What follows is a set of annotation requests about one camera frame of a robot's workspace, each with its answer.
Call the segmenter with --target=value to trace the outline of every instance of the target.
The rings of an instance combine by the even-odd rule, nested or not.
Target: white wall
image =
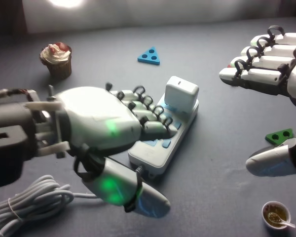
[[[274,17],[281,0],[81,1],[65,8],[50,0],[23,0],[29,33]]]

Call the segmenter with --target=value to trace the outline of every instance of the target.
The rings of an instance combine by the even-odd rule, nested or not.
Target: table
[[[132,89],[142,84],[155,100],[171,76],[199,85],[198,116],[165,174],[150,182],[172,205],[163,219],[149,219],[99,200],[74,200],[54,218],[27,224],[18,237],[244,237],[292,236],[296,229],[274,233],[264,227],[261,208],[270,200],[284,203],[296,224],[296,175],[255,177],[246,159],[267,146],[268,133],[296,131],[296,107],[289,98],[231,87],[219,79],[226,67],[270,25],[296,32],[296,18],[247,20],[190,26],[125,28],[77,33],[0,37],[0,89],[29,88],[47,97],[47,85],[60,92],[77,86]],[[38,55],[49,43],[73,49],[72,75],[53,81]],[[137,62],[155,46],[160,66]],[[127,153],[114,156],[129,165]],[[51,174],[74,192],[87,192],[73,172],[73,158],[34,158],[22,177],[0,188],[0,201]]]

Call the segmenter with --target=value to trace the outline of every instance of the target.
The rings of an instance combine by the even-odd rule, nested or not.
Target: blue triangular block
[[[160,64],[160,59],[158,57],[157,51],[155,47],[151,47],[149,50],[147,50],[145,53],[141,54],[137,58],[138,62],[142,63],[150,63],[154,65]]]

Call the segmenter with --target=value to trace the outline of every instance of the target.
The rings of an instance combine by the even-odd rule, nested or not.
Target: white spoon
[[[296,225],[282,220],[281,217],[274,212],[268,213],[267,217],[271,222],[273,222],[275,224],[280,224],[280,225],[285,225],[285,226],[290,226],[290,227],[296,228]]]

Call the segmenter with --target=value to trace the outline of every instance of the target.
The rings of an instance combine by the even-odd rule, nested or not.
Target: green triangular block
[[[285,142],[287,139],[291,139],[294,137],[293,130],[291,128],[285,129],[278,132],[273,132],[270,134],[267,134],[265,136],[265,139],[267,142],[273,144],[273,145],[281,145],[283,142]]]

